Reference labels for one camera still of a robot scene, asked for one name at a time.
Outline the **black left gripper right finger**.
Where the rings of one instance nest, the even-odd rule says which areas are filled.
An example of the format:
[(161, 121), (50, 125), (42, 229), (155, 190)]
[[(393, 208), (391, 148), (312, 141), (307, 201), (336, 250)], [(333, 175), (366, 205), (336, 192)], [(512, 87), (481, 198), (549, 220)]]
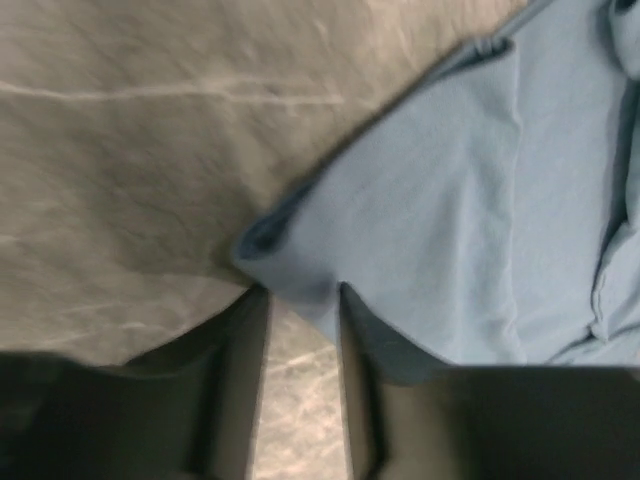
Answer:
[(454, 366), (339, 289), (356, 479), (635, 479), (639, 372)]

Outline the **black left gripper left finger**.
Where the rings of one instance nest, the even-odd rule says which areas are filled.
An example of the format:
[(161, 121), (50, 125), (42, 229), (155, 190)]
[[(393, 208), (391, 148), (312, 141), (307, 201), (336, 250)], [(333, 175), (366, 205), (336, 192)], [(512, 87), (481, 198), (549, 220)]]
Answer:
[(121, 365), (1, 355), (5, 479), (242, 479), (269, 332), (252, 287), (179, 337)]

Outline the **grey-blue t-shirt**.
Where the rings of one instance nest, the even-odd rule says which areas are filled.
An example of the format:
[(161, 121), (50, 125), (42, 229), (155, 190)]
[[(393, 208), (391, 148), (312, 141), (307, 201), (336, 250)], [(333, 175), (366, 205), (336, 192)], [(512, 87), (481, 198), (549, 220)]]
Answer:
[(330, 338), (340, 284), (453, 364), (639, 362), (639, 5), (534, 1), (254, 223), (235, 265)]

